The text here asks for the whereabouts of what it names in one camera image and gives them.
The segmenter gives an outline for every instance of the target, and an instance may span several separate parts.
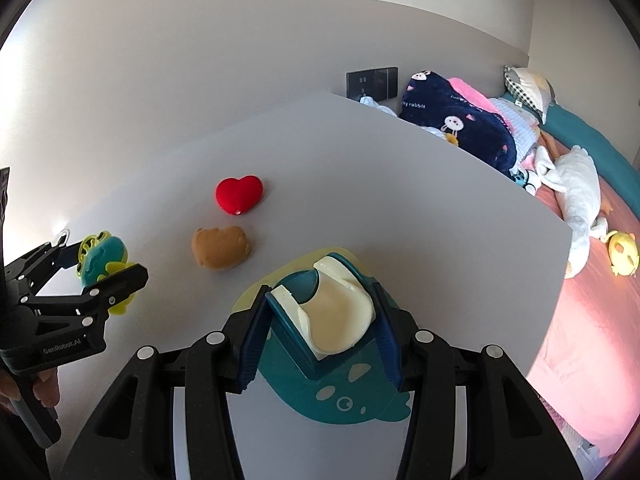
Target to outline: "heart plush toy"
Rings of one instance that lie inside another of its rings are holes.
[[[216,202],[230,215],[246,213],[262,198],[262,182],[255,175],[226,178],[216,187]]]

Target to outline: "pink bedsheet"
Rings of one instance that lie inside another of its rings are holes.
[[[558,148],[561,154],[568,151]],[[609,229],[640,237],[640,221],[628,206],[602,179],[600,189],[613,207]],[[548,187],[536,197],[560,216]],[[640,276],[614,276],[601,241],[591,239],[587,265],[564,280],[527,379],[564,420],[600,448],[601,456],[618,450],[638,418]]]

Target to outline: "white tabletop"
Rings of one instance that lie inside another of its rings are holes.
[[[263,179],[265,197],[248,214],[226,215],[212,191],[223,178],[246,174]],[[230,224],[247,232],[249,259],[220,273],[197,267],[195,229]],[[421,327],[462,348],[498,344],[526,374],[551,320],[570,242],[567,225],[481,161],[325,93],[171,152],[69,228],[72,241],[103,229],[122,237],[150,279],[126,316],[110,318],[107,350],[60,369],[63,438],[50,451],[54,471],[137,348],[190,346],[222,327],[249,285],[325,246],[356,254]],[[47,288],[78,290],[71,271]],[[259,374],[229,404],[249,479],[395,476],[408,420],[320,424],[281,402]],[[294,452],[284,456],[287,446]]]

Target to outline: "black switch panel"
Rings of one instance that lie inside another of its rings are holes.
[[[369,96],[380,102],[398,95],[398,67],[375,68],[347,74],[347,97],[359,101]]]

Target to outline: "brown plush toy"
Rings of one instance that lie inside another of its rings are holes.
[[[199,265],[213,270],[229,269],[244,262],[251,245],[242,228],[198,229],[191,239],[191,250]]]

